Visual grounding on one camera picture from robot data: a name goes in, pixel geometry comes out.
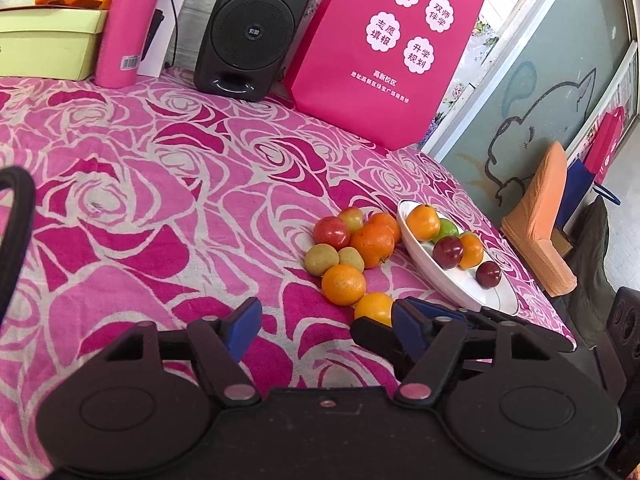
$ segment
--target screw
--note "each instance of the screw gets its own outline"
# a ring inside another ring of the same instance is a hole
[[[225,397],[229,400],[249,400],[255,395],[255,388],[250,384],[232,384],[225,388]]]
[[[405,399],[424,400],[431,396],[431,388],[421,383],[403,384],[400,386],[400,395]]]

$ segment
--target orange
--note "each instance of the orange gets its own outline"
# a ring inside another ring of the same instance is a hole
[[[433,207],[421,204],[409,213],[406,226],[419,242],[428,242],[440,232],[440,218]]]
[[[394,233],[394,243],[397,245],[402,237],[400,233],[400,226],[396,219],[389,213],[375,213],[367,220],[367,224],[386,225]]]
[[[460,269],[470,269],[482,263],[484,247],[480,238],[473,233],[462,233],[458,239],[462,242],[462,259],[458,264]]]
[[[362,273],[348,265],[334,265],[322,277],[322,293],[337,306],[356,303],[367,288]]]
[[[380,224],[367,224],[351,236],[351,247],[356,249],[364,260],[364,268],[377,267],[394,251],[394,234],[389,227]]]
[[[365,294],[362,299],[356,303],[356,309],[353,311],[353,319],[367,316],[377,322],[391,326],[391,306],[393,304],[393,298],[382,292]]]

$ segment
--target barcode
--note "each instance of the barcode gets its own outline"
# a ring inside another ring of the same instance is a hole
[[[138,68],[140,56],[125,56],[120,62],[120,70],[134,70]]]

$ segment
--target tablecloth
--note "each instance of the tablecloth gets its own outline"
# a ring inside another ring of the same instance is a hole
[[[264,322],[242,366],[262,392],[393,387],[388,364],[350,339],[352,310],[330,305],[302,269],[314,223],[350,205],[367,213],[394,212],[404,198],[436,205],[481,236],[522,317],[570,334],[507,242],[429,157],[389,152],[275,98],[250,104],[191,85],[180,71],[121,91],[0,79],[0,166],[28,168],[38,188],[33,241],[0,334],[5,479],[47,473],[34,432],[40,401],[140,320],[183,328],[257,296]],[[365,275],[369,292],[447,304],[402,246]]]

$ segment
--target speaker grille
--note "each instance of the speaker grille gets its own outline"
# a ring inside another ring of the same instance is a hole
[[[258,70],[286,53],[294,30],[282,0],[231,0],[211,25],[211,44],[228,65]]]

